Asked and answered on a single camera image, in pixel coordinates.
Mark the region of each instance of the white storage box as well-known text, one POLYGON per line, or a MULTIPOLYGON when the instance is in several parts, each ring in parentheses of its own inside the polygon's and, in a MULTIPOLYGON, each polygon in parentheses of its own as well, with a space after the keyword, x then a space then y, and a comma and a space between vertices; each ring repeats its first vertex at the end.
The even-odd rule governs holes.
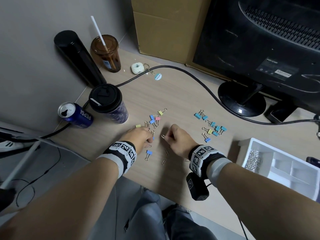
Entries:
POLYGON ((255 138, 239 141, 237 164, 245 167, 251 149, 258 151, 256 173, 316 200, 319 193, 320 169, 255 138))

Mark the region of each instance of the monitor stand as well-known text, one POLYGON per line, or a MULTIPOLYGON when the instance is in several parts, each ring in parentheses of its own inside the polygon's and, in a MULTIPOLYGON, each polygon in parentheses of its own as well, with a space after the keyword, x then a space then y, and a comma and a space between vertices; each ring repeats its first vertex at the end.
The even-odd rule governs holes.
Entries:
POLYGON ((261 115, 266 109, 266 101, 259 91, 264 86, 253 83, 249 87, 228 81, 219 86, 220 101, 233 112, 244 117, 261 115))

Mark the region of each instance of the purple tumbler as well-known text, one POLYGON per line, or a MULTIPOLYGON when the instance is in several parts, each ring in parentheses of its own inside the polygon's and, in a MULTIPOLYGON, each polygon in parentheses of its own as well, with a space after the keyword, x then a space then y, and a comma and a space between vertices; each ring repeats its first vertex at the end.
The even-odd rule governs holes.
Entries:
POLYGON ((118 124, 126 122, 129 117, 122 93, 115 85, 101 84, 92 89, 89 103, 94 111, 105 114, 118 124))

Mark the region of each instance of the round sticker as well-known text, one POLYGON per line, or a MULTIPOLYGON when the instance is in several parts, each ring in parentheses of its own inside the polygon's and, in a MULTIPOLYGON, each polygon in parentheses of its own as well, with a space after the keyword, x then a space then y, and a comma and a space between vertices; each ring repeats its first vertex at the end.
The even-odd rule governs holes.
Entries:
POLYGON ((161 77, 162 77, 162 75, 161 75, 160 73, 158 73, 158 74, 154 77, 154 79, 155 79, 155 80, 160 80, 161 77))

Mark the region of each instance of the computer monitor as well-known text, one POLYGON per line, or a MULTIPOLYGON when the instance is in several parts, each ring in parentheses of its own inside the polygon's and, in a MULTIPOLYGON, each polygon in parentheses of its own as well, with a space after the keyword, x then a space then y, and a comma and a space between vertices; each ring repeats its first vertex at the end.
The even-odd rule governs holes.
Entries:
POLYGON ((218 95, 240 115, 264 112, 259 91, 289 106, 286 116, 320 114, 320 1, 212 0, 193 62, 235 81, 218 95))

